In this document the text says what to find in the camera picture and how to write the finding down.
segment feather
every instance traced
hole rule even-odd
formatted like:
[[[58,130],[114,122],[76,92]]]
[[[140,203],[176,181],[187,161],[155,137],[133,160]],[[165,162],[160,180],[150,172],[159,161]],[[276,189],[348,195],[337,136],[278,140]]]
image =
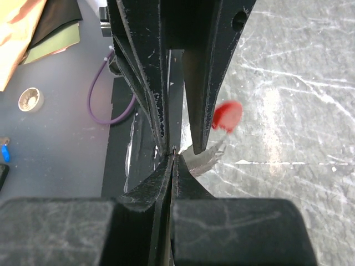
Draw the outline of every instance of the feather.
[[[218,163],[226,150],[226,145],[224,145],[226,137],[227,135],[199,155],[194,154],[192,145],[180,153],[183,155],[192,176],[197,178],[210,171]]]

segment gray tabletop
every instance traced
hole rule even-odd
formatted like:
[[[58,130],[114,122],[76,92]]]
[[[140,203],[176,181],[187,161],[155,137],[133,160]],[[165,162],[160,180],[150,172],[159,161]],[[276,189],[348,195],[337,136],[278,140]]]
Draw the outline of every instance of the gray tabletop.
[[[12,156],[0,201],[17,196],[101,194],[109,127],[90,119],[86,98],[111,38],[102,37],[99,20],[86,1],[78,3],[83,15],[80,43],[19,66],[0,93],[0,136],[11,138]],[[105,69],[93,93],[93,109],[103,119],[111,116],[113,79]],[[45,97],[34,114],[17,106],[20,94],[29,87],[38,88]]]
[[[354,29],[354,1],[257,0],[218,98],[244,116],[199,178],[218,197],[292,200],[320,265],[355,261]]]

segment white object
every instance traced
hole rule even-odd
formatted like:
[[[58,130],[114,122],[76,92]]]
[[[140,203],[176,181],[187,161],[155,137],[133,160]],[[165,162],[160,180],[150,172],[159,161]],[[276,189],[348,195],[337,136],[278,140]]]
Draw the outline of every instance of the white object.
[[[106,0],[86,0],[91,7],[91,9],[95,12],[95,15],[99,18],[99,7],[106,7]]]
[[[18,107],[23,112],[37,112],[43,103],[43,93],[36,88],[28,88],[18,99]]]

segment screw hole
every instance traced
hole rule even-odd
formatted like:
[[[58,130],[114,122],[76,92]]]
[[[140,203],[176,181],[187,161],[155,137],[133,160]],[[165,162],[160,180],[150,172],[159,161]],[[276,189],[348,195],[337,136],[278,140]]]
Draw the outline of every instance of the screw hole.
[[[246,13],[243,11],[238,12],[234,16],[233,21],[232,21],[233,30],[235,30],[236,32],[240,32],[243,29],[243,27],[246,23],[246,20],[247,20]]]

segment marble surface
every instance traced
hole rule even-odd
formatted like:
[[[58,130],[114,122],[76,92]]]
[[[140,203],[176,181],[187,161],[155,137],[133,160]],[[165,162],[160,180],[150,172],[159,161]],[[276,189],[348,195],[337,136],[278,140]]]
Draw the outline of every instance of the marble surface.
[[[292,200],[319,265],[355,261],[354,60],[355,1],[258,0],[217,100],[239,100],[242,121],[198,178],[218,197]],[[188,123],[185,106],[183,148]]]

